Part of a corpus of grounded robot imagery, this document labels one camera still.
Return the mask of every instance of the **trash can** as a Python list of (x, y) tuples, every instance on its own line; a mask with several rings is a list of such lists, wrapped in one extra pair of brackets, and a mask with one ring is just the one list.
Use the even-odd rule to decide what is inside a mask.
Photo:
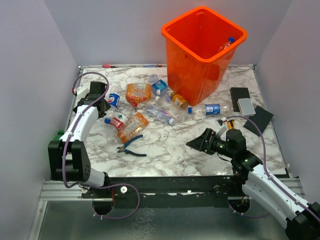
[[(201, 103), (219, 86), (237, 47), (247, 32), (208, 7), (200, 6), (165, 24), (169, 87), (191, 106)], [(229, 47), (219, 51), (235, 39)]]

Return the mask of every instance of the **bin rim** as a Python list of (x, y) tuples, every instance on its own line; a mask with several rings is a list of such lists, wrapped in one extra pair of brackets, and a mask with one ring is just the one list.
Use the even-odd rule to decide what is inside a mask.
[[(170, 25), (172, 25), (173, 23), (179, 21), (180, 19), (183, 19), (184, 17), (198, 11), (198, 10), (206, 10), (211, 12), (212, 14), (218, 16), (219, 18), (223, 19), (224, 21), (228, 22), (230, 25), (234, 26), (235, 28), (239, 29), (241, 32), (243, 32), (243, 36), (240, 37), (239, 39), (237, 39), (233, 44), (231, 44), (227, 49), (222, 50), (221, 52), (215, 54), (214, 56), (210, 57), (210, 58), (202, 58), (199, 55), (197, 55), (196, 53), (194, 53), (192, 50), (190, 50), (189, 48), (187, 48), (185, 45), (183, 45), (181, 42), (179, 42), (177, 39), (175, 39), (172, 35), (170, 35), (166, 28), (168, 28)], [(234, 22), (230, 21), (229, 19), (227, 19), (226, 17), (222, 16), (221, 14), (217, 13), (216, 11), (213, 11), (211, 8), (207, 7), (207, 6), (198, 6), (190, 11), (185, 12), (184, 14), (174, 18), (173, 20), (167, 22), (166, 24), (164, 24), (161, 28), (161, 34), (162, 36), (164, 36), (167, 39), (170, 39), (172, 42), (174, 42), (176, 45), (178, 45), (180, 48), (182, 48), (183, 50), (185, 50), (188, 54), (190, 54), (191, 56), (193, 56), (195, 59), (197, 59), (200, 62), (203, 63), (212, 63), (215, 60), (219, 59), (220, 57), (222, 57), (223, 55), (225, 55), (226, 53), (230, 52), (231, 50), (237, 48), (240, 44), (242, 44), (248, 36), (247, 31), (240, 27), (239, 25), (235, 24)]]

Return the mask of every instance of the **blue pliers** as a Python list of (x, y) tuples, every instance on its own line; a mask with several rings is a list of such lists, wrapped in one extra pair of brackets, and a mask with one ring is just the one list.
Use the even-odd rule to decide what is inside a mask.
[(142, 137), (143, 137), (143, 135), (135, 136), (130, 141), (125, 143), (123, 146), (117, 147), (117, 149), (119, 149), (119, 151), (117, 153), (125, 152), (126, 154), (131, 154), (131, 155), (134, 155), (134, 156), (137, 156), (137, 157), (146, 157), (147, 154), (145, 154), (145, 153), (143, 153), (143, 154), (142, 153), (135, 153), (133, 151), (130, 151), (130, 150), (126, 149), (126, 147), (128, 147), (132, 142), (134, 142), (135, 140), (140, 139)]

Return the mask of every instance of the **gray rectangular device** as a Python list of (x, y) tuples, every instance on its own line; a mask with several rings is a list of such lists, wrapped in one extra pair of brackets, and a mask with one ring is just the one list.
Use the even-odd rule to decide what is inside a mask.
[(250, 98), (240, 98), (237, 103), (242, 116), (250, 117), (256, 114)]

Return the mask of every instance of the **tabletop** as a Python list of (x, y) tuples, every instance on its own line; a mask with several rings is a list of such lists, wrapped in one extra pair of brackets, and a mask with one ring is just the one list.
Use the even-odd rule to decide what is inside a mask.
[[(123, 89), (119, 104), (128, 105), (125, 98), (126, 85), (130, 83), (146, 83), (149, 75), (157, 74), (159, 79), (167, 82), (166, 67), (126, 67), (126, 68), (85, 68), (83, 73), (98, 72), (105, 75), (110, 88), (118, 86)], [(91, 81), (104, 81), (96, 74), (88, 74), (81, 78), (80, 84), (90, 87)], [(223, 76), (218, 89), (205, 99), (202, 104), (224, 103), (232, 107), (231, 87), (248, 88), (254, 107), (266, 109), (252, 67), (229, 67)], [(149, 100), (156, 104), (155, 98)], [(135, 111), (143, 114), (146, 104), (139, 105)], [(230, 115), (238, 115), (232, 110)], [(136, 153), (146, 153), (146, 157), (137, 157), (124, 152), (117, 152), (123, 144), (115, 142), (115, 135), (104, 118), (98, 119), (92, 126), (86, 139), (85, 147), (91, 167), (108, 173), (110, 177), (175, 177), (175, 176), (219, 176), (232, 175), (230, 162), (222, 161), (216, 154), (207, 155), (186, 146), (186, 143), (200, 136), (206, 128), (218, 130), (216, 120), (221, 116), (189, 115), (186, 121), (166, 125), (152, 117), (145, 116), (149, 124), (142, 131), (143, 138), (134, 141), (128, 149)], [(243, 127), (246, 120), (235, 119), (235, 128), (241, 130), (246, 138), (247, 149), (262, 159), (263, 145), (261, 138)], [(270, 123), (263, 136), (266, 143), (267, 167), (273, 174), (286, 174), (285, 163)]]

